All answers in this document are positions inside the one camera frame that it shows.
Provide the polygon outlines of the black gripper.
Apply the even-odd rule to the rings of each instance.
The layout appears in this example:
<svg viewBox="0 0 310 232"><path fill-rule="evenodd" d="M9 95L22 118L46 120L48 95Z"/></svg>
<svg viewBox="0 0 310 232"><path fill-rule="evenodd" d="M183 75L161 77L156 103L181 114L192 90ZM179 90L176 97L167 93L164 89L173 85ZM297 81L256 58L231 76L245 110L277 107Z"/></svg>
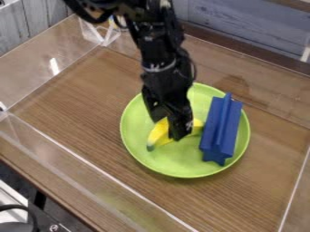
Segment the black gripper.
<svg viewBox="0 0 310 232"><path fill-rule="evenodd" d="M195 80L195 66L189 60L173 60L168 65L141 64L141 96L148 116L157 122L168 112L169 138L179 141L193 127L187 91Z"/></svg>

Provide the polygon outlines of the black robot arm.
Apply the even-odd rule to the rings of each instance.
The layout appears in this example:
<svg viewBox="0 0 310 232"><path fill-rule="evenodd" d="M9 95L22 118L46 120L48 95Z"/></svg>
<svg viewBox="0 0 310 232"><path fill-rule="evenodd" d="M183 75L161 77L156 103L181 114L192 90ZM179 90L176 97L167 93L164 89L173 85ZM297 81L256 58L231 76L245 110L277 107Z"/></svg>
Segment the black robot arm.
<svg viewBox="0 0 310 232"><path fill-rule="evenodd" d="M109 18L124 27L140 51L141 95L153 121L168 121L168 136L181 140L192 131L187 91L196 78L195 64L181 47L184 32L172 0L62 0L90 24Z"/></svg>

